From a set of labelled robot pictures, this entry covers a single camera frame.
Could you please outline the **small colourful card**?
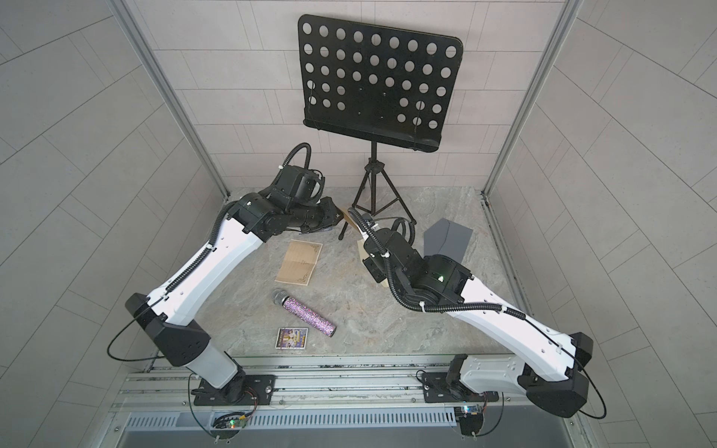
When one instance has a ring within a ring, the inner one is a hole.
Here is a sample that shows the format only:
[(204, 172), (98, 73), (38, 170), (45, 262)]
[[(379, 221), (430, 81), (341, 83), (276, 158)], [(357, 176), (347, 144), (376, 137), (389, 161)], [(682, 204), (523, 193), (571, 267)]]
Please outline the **small colourful card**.
[(306, 349), (308, 328), (284, 327), (280, 328), (276, 337), (278, 350), (304, 350)]

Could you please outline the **black perforated music stand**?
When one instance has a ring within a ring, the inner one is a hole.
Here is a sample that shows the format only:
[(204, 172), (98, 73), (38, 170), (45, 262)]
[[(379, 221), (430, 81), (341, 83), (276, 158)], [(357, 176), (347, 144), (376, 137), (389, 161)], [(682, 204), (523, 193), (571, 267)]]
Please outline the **black perforated music stand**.
[(304, 125), (365, 140), (358, 189), (377, 196), (379, 145), (438, 150), (462, 62), (457, 37), (302, 15), (297, 22)]

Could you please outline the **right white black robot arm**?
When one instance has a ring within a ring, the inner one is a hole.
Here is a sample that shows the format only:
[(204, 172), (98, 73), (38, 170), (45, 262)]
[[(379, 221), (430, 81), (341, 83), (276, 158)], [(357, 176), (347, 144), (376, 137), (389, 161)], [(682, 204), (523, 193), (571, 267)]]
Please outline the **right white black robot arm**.
[(398, 304), (468, 323), (511, 353), (497, 361), (454, 356), (444, 380), (427, 380), (428, 388), (454, 401), (518, 394), (559, 417), (572, 417), (586, 405), (590, 380), (584, 367), (592, 358), (591, 338), (541, 324), (453, 259), (421, 256), (397, 231), (374, 228), (361, 235), (368, 254), (364, 265), (376, 282), (388, 282)]

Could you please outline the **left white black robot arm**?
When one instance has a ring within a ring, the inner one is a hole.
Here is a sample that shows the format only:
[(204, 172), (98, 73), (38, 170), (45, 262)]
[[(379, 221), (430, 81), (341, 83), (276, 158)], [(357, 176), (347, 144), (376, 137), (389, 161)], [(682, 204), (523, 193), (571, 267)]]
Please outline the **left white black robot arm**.
[(179, 272), (148, 295), (136, 293), (125, 302), (167, 361), (199, 375), (222, 401), (235, 404), (244, 398), (246, 375), (213, 345), (195, 316), (224, 278), (271, 237), (323, 231), (341, 221), (342, 213), (323, 194), (324, 185), (319, 171), (283, 164), (269, 187), (220, 209), (207, 243)]

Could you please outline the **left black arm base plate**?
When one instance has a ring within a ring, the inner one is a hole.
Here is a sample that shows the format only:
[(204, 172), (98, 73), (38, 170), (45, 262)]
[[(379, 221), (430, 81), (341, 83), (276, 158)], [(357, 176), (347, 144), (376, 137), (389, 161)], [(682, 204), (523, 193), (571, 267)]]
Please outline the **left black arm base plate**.
[(237, 375), (224, 388), (216, 389), (202, 379), (197, 388), (190, 390), (195, 406), (253, 406), (269, 405), (274, 387), (275, 375)]

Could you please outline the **left small circuit board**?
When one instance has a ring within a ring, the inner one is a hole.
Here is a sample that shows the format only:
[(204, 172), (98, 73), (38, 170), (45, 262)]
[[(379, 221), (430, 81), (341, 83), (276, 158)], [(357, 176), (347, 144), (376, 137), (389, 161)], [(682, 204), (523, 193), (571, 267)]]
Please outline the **left small circuit board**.
[(213, 429), (231, 429), (240, 430), (248, 425), (248, 421), (252, 417), (252, 413), (246, 414), (242, 412), (224, 414), (217, 417), (212, 423)]

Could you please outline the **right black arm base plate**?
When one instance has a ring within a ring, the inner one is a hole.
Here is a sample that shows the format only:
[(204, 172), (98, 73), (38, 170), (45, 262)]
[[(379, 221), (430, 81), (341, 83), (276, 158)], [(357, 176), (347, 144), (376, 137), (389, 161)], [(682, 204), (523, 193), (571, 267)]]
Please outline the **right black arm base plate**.
[(461, 382), (449, 383), (448, 373), (427, 373), (419, 370), (416, 380), (422, 386), (425, 403), (493, 403), (500, 401), (498, 392), (476, 393)]

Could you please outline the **aluminium mounting rail frame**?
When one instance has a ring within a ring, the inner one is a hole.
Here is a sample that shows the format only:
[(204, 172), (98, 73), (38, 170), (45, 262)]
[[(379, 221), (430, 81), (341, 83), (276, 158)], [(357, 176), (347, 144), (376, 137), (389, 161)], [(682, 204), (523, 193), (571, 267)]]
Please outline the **aluminium mounting rail frame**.
[[(136, 432), (197, 432), (222, 442), (242, 430), (351, 429), (351, 427), (457, 427), (454, 408), (484, 405), (480, 435), (509, 412), (541, 409), (526, 397), (500, 393), (493, 403), (425, 403), (419, 370), (448, 373), (454, 356), (338, 356), (245, 358), (246, 375), (275, 375), (269, 405), (195, 406), (190, 390), (201, 378), (159, 363), (147, 373), (128, 375), (109, 405), (100, 432), (103, 444), (117, 444)], [(252, 413), (244, 429), (213, 429), (229, 413)]]

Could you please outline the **purple glitter microphone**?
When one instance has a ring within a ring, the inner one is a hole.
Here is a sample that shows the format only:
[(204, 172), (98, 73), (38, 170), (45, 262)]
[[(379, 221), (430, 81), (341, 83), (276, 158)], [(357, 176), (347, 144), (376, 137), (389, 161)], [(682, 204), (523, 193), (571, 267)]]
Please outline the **purple glitter microphone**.
[(320, 313), (314, 311), (308, 305), (299, 301), (297, 298), (289, 294), (285, 289), (276, 289), (272, 293), (275, 304), (296, 315), (300, 320), (315, 328), (322, 334), (332, 337), (336, 332), (336, 326), (329, 319), (323, 317)]

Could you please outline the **right small circuit board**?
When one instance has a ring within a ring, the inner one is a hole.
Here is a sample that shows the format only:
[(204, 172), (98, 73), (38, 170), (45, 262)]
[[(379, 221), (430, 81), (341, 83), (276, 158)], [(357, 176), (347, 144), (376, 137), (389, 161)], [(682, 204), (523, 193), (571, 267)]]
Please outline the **right small circuit board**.
[(454, 408), (455, 420), (463, 437), (477, 438), (485, 422), (484, 405), (462, 405)]

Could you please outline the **small circuit board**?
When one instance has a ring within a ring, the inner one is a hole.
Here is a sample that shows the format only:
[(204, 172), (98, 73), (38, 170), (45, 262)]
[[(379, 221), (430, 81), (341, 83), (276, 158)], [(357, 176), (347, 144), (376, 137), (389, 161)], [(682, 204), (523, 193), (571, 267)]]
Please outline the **small circuit board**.
[(454, 408), (455, 420), (463, 437), (477, 438), (485, 422), (484, 405), (462, 405)]
[(217, 417), (212, 423), (213, 429), (231, 429), (240, 430), (248, 425), (248, 421), (252, 417), (252, 413), (246, 414), (242, 412), (224, 414)]

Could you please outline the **cream letter paper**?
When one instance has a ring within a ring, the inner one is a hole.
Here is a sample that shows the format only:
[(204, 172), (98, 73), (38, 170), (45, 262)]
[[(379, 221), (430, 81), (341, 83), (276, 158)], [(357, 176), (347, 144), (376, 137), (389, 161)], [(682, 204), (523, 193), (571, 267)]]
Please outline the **cream letter paper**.
[(291, 240), (284, 261), (276, 276), (282, 284), (308, 286), (323, 244)]

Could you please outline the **dark grey envelope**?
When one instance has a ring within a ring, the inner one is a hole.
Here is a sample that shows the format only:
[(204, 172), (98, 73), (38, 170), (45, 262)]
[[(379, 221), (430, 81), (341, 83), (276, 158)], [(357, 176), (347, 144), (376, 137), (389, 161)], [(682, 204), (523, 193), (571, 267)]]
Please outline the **dark grey envelope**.
[(473, 233), (471, 228), (441, 218), (423, 233), (424, 254), (443, 255), (462, 263)]

